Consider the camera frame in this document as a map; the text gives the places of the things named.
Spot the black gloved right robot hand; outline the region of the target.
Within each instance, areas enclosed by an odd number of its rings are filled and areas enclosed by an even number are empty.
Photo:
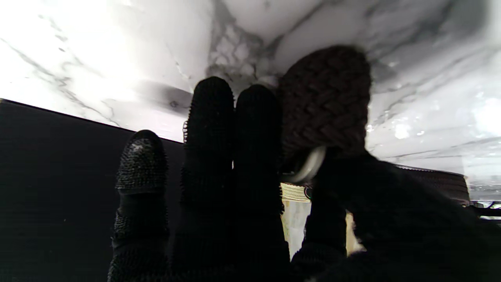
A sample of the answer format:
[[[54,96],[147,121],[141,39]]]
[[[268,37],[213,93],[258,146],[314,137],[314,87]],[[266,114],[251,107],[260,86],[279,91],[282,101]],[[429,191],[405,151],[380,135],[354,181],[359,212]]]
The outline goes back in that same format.
[[[328,150],[302,248],[289,257],[279,183],[279,104],[237,103],[223,79],[193,95],[174,231],[163,144],[136,132],[121,156],[109,282],[495,282],[500,227],[394,165]]]

